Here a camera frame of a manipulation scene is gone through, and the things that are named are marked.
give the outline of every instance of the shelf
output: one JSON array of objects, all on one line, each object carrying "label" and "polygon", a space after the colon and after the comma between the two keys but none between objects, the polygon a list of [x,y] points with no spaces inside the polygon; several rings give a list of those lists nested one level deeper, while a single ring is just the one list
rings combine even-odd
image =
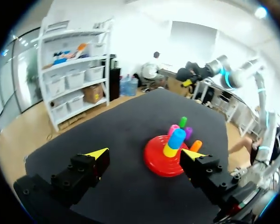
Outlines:
[{"label": "shelf", "polygon": [[93,108],[93,107],[95,107],[97,105],[100,105],[102,103],[105,103],[105,102],[107,102],[107,99],[105,97],[101,98],[96,104],[91,104],[91,103],[84,102],[84,106],[81,109],[76,110],[74,112],[70,112],[64,118],[57,120],[56,123],[60,124],[60,123],[62,123],[64,121],[66,121],[66,120],[68,120],[68,119],[70,119],[70,118],[72,118],[72,117],[74,117],[74,116],[84,112],[84,111],[87,111],[87,110],[89,110],[89,109],[91,109],[91,108]]},{"label": "shelf", "polygon": [[107,32],[108,32],[107,29],[93,29],[93,30],[70,29],[70,30],[62,30],[62,31],[55,31],[55,32],[50,31],[47,34],[44,34],[41,37],[41,40],[52,41],[70,35],[100,35]]},{"label": "shelf", "polygon": [[102,79],[98,79],[98,80],[95,80],[95,81],[83,83],[82,86],[77,87],[77,88],[75,88],[75,89],[67,89],[67,90],[65,90],[64,92],[62,92],[62,93],[60,93],[60,94],[58,94],[58,95],[56,95],[56,96],[49,97],[49,98],[48,98],[48,102],[50,102],[50,101],[52,101],[52,100],[54,100],[54,99],[57,99],[57,98],[59,98],[59,97],[62,97],[62,96],[64,96],[64,95],[66,95],[66,94],[69,94],[69,93],[71,93],[71,92],[80,90],[80,89],[82,89],[82,88],[85,88],[85,87],[88,87],[88,86],[91,86],[91,85],[95,85],[95,84],[98,84],[98,83],[105,82],[106,80],[107,80],[106,78],[102,78]]},{"label": "shelf", "polygon": [[73,64],[78,64],[78,63],[83,63],[83,62],[90,62],[90,61],[95,61],[95,60],[102,60],[106,59],[107,56],[96,56],[96,57],[85,57],[85,58],[78,58],[78,59],[73,59],[69,60],[60,64],[53,65],[52,67],[48,69],[43,69],[42,73],[50,72],[55,69],[63,68],[65,66],[73,65]]}]

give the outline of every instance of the desk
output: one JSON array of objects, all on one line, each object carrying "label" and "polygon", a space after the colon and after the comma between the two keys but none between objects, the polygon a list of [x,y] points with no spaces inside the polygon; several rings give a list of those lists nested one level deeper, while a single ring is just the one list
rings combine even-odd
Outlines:
[{"label": "desk", "polygon": [[194,130],[185,143],[191,146],[195,140],[201,140],[200,152],[215,154],[227,168],[224,117],[193,100],[157,89],[54,138],[28,156],[26,172],[50,181],[51,174],[67,167],[76,153],[108,147],[109,168],[96,188],[89,189],[72,210],[106,224],[212,223],[219,208],[200,189],[195,189],[185,174],[160,177],[143,161],[146,143],[166,134],[182,116],[188,117],[188,125]]},{"label": "desk", "polygon": [[176,77],[176,73],[175,72],[173,72],[171,70],[167,70],[167,69],[159,70],[159,74],[164,75],[164,76],[168,76],[168,77],[172,77],[172,78]]},{"label": "desk", "polygon": [[222,91],[222,92],[225,91],[225,92],[228,92],[229,94],[231,94],[230,103],[234,105],[234,108],[233,108],[231,114],[229,115],[229,117],[228,117],[228,119],[227,119],[227,123],[229,123],[229,122],[231,121],[233,115],[235,114],[235,112],[236,112],[237,109],[238,109],[239,102],[244,103],[244,101],[243,101],[240,97],[238,97],[237,95],[235,95],[234,93],[232,93],[232,92],[226,90],[225,88],[223,88],[223,87],[221,87],[221,86],[219,86],[219,85],[216,85],[216,84],[215,84],[211,79],[209,79],[209,78],[206,78],[206,79],[204,79],[204,80],[201,81],[201,82],[197,82],[195,91],[194,91],[193,96],[192,96],[192,99],[195,99],[195,97],[197,96],[198,91],[199,91],[199,87],[200,87],[201,84],[205,84],[205,87],[204,87],[203,92],[202,92],[202,94],[201,94],[201,99],[200,99],[201,102],[203,102],[204,97],[205,97],[206,92],[207,92],[207,90],[208,90],[209,87],[210,87],[210,88],[213,88],[213,89],[215,89],[215,90],[219,90],[219,91]]}]

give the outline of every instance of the white shelf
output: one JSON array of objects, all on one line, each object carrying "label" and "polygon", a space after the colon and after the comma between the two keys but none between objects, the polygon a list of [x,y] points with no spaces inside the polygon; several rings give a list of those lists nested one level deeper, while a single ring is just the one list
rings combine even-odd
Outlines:
[{"label": "white shelf", "polygon": [[[49,118],[53,124],[53,127],[56,131],[59,131],[58,124],[90,109],[93,108],[99,104],[105,103],[108,106],[110,103],[109,98],[109,69],[110,69],[110,37],[111,37],[111,29],[112,29],[112,23],[105,27],[104,29],[92,29],[92,26],[90,29],[71,29],[71,30],[51,30],[47,32],[43,32],[46,29],[48,29],[48,24],[46,21],[46,17],[42,20],[42,25],[39,33],[39,37],[32,40],[32,42],[38,41],[38,51],[37,51],[37,65],[38,65],[38,76],[39,76],[39,83],[40,88],[42,91],[42,97],[49,115]],[[79,58],[79,59],[68,59],[66,62],[52,65],[50,68],[43,69],[43,66],[46,64],[49,64],[50,62],[53,62],[52,54],[54,52],[59,52],[63,50],[70,50],[74,51],[76,50],[76,46],[79,46],[81,43],[102,43],[105,44],[105,54],[101,56],[93,56],[93,57],[85,57],[85,58]],[[48,90],[47,82],[49,81],[48,75],[66,75],[70,70],[77,69],[80,71],[86,70],[90,67],[94,66],[94,63],[91,62],[97,61],[98,66],[100,63],[100,60],[105,61],[105,71],[104,71],[104,77],[99,80],[95,81],[84,81],[83,85],[74,89],[70,89],[69,86],[71,86],[71,83],[75,80],[69,79],[65,82],[65,91],[62,93],[59,93],[58,95],[51,95],[50,91]],[[66,116],[63,118],[55,118],[52,107],[50,105],[50,102],[52,101],[58,101],[57,99],[63,97],[63,100],[66,100],[67,98],[71,97],[71,94],[74,95],[77,91],[81,90],[82,88],[99,84],[101,83],[103,92],[105,94],[105,97],[102,98],[100,101],[98,101],[96,104],[90,104],[84,102],[83,107],[76,111],[69,110],[66,112]]]},{"label": "white shelf", "polygon": [[106,29],[93,29],[93,30],[62,30],[62,31],[49,31],[47,34],[44,34],[41,39],[44,41],[55,40],[70,35],[100,35],[107,33]]},{"label": "white shelf", "polygon": [[73,60],[69,60],[60,64],[56,64],[53,65],[50,68],[47,69],[43,69],[42,72],[46,73],[49,71],[53,71],[55,69],[59,69],[59,68],[63,68],[65,66],[69,66],[69,65],[73,65],[73,64],[78,64],[78,63],[83,63],[83,62],[90,62],[90,61],[95,61],[95,60],[102,60],[102,59],[106,59],[107,56],[96,56],[96,57],[85,57],[85,58],[78,58],[78,59],[73,59]]},{"label": "white shelf", "polygon": [[60,124],[60,123],[62,123],[64,121],[66,121],[66,120],[68,120],[68,119],[70,119],[70,118],[72,118],[72,117],[74,117],[74,116],[84,112],[84,111],[87,111],[87,110],[89,110],[89,109],[91,109],[91,108],[93,108],[93,107],[95,107],[97,105],[100,105],[102,103],[105,103],[105,102],[107,102],[107,99],[105,97],[101,98],[96,104],[91,104],[91,103],[84,102],[84,106],[81,109],[76,110],[74,112],[70,112],[64,118],[57,120],[56,123]]},{"label": "white shelf", "polygon": [[66,95],[66,94],[69,94],[69,93],[71,93],[71,92],[80,90],[80,89],[82,89],[82,88],[85,88],[85,87],[88,87],[88,86],[91,86],[91,85],[95,85],[95,84],[98,84],[98,83],[105,82],[106,80],[107,80],[106,78],[102,78],[102,79],[98,79],[98,80],[95,80],[95,81],[92,81],[92,82],[85,82],[85,83],[83,83],[82,86],[77,87],[77,88],[75,88],[75,89],[67,89],[67,90],[65,90],[64,92],[62,92],[62,93],[60,93],[60,94],[58,94],[58,95],[56,95],[56,96],[53,96],[53,97],[50,97],[50,96],[49,96],[49,97],[48,97],[48,102],[50,102],[50,101],[52,101],[52,100],[54,100],[54,99],[57,99],[57,98],[59,98],[59,97],[62,97],[62,96],[64,96],[64,95]]}]

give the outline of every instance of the wooden floor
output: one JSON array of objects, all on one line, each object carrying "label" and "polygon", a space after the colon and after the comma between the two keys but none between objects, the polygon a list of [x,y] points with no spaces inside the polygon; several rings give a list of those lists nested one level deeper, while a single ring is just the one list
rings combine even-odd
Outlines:
[{"label": "wooden floor", "polygon": [[[70,128],[132,98],[120,97],[110,102],[108,107],[100,105],[92,108],[87,111],[86,117],[59,133],[52,127],[43,102],[24,112],[0,134],[0,165],[8,184],[12,185],[14,181],[26,174],[24,166],[25,157],[37,148],[63,132],[68,131]],[[228,148],[230,148],[240,139],[240,136],[238,129],[234,125],[229,123],[226,124],[226,127]],[[243,149],[229,157],[229,170],[245,164],[249,164],[249,155]]]}]

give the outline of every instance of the metal rack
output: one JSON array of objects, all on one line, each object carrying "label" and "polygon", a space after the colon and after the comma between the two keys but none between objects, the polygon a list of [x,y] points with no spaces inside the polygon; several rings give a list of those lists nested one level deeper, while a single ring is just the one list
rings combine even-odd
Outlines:
[{"label": "metal rack", "polygon": [[[62,122],[90,109],[99,104],[106,103],[109,105],[109,64],[110,64],[110,30],[112,24],[105,29],[89,29],[89,30],[67,30],[66,27],[62,26],[61,28],[57,28],[55,30],[49,29],[50,26],[46,25],[46,18],[42,21],[42,26],[39,33],[38,38],[38,52],[37,52],[37,64],[38,64],[38,75],[39,82],[42,92],[42,97],[44,104],[46,106],[49,118],[53,124],[53,127],[56,131],[59,131],[58,125]],[[56,65],[52,65],[49,68],[44,68],[46,64],[53,60],[52,51],[56,49],[64,48],[64,43],[66,42],[66,46],[71,48],[74,45],[78,45],[78,43],[83,42],[98,42],[106,44],[106,51],[104,55],[101,56],[93,56],[93,57],[85,57],[78,58],[75,60],[68,60],[63,63],[59,63]],[[60,92],[57,95],[50,94],[46,80],[47,76],[54,73],[65,74],[70,69],[80,69],[80,68],[89,68],[91,63],[99,64],[101,60],[105,60],[105,77],[102,79],[94,80],[94,81],[84,81],[83,85],[77,88],[69,88],[66,87],[65,91]],[[83,102],[83,107],[79,108],[75,111],[68,111],[67,115],[62,118],[56,118],[52,111],[51,103],[55,100],[59,100],[61,98],[66,98],[69,94],[81,91],[81,89],[94,85],[101,84],[102,89],[104,91],[105,96],[100,99],[97,103],[91,104],[88,102]]]}]

